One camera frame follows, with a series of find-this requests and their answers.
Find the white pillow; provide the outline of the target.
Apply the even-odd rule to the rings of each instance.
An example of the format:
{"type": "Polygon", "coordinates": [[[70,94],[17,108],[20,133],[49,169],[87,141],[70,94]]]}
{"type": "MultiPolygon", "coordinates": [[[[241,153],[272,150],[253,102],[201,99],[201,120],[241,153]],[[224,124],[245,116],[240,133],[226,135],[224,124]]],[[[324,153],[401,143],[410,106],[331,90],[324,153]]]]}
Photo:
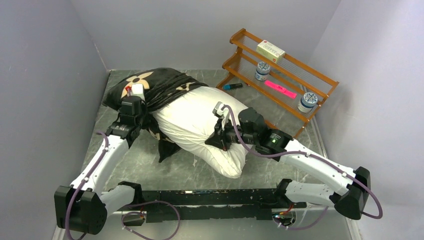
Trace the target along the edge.
{"type": "Polygon", "coordinates": [[[247,150],[237,143],[227,151],[205,144],[218,121],[213,114],[218,102],[229,105],[235,116],[247,109],[226,92],[201,86],[154,112],[153,117],[159,129],[183,150],[200,157],[222,176],[237,179],[246,164],[247,150]]]}

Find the black pillowcase with beige flowers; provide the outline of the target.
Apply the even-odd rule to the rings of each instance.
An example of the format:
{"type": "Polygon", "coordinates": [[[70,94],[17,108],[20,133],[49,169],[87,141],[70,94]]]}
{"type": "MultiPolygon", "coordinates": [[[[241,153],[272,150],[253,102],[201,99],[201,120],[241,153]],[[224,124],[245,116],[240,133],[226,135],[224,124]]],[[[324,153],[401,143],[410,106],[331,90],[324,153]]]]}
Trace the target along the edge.
{"type": "Polygon", "coordinates": [[[186,93],[207,84],[180,72],[174,68],[159,67],[134,73],[114,85],[102,100],[102,105],[118,111],[122,98],[127,95],[127,88],[135,84],[144,86],[147,116],[141,124],[142,129],[158,140],[159,163],[178,152],[181,147],[170,140],[159,128],[153,113],[177,100],[186,93]]]}

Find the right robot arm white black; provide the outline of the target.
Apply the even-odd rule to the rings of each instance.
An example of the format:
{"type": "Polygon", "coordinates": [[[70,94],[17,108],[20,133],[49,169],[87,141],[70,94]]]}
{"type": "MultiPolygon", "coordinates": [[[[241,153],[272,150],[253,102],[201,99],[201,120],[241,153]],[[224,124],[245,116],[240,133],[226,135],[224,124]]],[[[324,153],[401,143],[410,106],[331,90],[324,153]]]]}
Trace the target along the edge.
{"type": "Polygon", "coordinates": [[[278,206],[306,202],[333,207],[351,220],[371,216],[364,211],[372,196],[371,173],[365,167],[353,169],[317,154],[284,131],[270,128],[252,107],[235,117],[229,105],[218,102],[212,112],[218,120],[206,145],[228,151],[238,144],[258,157],[290,164],[320,181],[282,179],[274,192],[278,206]]]}

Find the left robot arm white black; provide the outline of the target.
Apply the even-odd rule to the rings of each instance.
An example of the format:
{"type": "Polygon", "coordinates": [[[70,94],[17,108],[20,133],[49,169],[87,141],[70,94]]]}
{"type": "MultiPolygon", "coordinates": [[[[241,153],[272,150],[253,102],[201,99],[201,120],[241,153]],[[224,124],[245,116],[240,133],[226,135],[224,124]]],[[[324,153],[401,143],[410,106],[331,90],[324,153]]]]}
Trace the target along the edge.
{"type": "Polygon", "coordinates": [[[147,113],[143,96],[125,96],[117,119],[106,132],[98,132],[103,141],[95,156],[69,186],[59,186],[55,191],[56,223],[68,239],[72,239],[72,231],[80,232],[82,238],[96,235],[115,211],[124,206],[130,210],[142,206],[144,197],[139,183],[122,181],[109,192],[102,190],[118,161],[140,135],[147,113]]]}

